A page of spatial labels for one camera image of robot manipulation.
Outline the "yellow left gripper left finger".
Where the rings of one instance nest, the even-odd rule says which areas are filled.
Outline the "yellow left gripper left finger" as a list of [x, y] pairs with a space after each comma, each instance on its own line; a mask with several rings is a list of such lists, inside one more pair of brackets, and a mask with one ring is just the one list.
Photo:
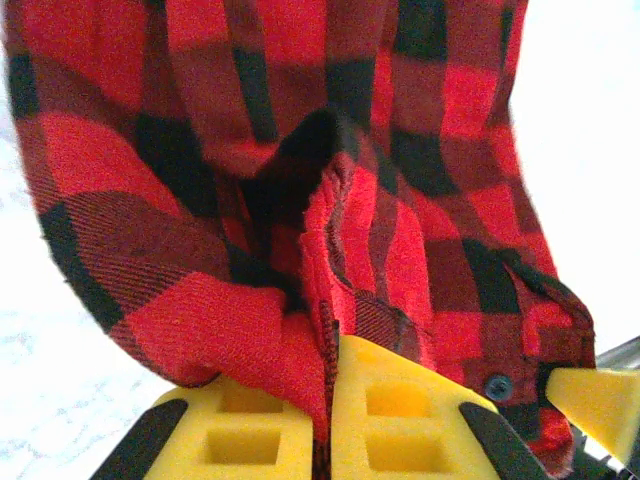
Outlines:
[[220, 376], [175, 388], [134, 423], [97, 479], [303, 480], [314, 476], [311, 419]]

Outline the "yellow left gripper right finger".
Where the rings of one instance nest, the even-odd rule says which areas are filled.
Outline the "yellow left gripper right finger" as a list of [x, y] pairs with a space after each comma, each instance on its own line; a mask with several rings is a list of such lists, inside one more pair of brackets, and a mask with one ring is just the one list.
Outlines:
[[334, 479], [545, 479], [493, 403], [357, 336], [340, 339]]

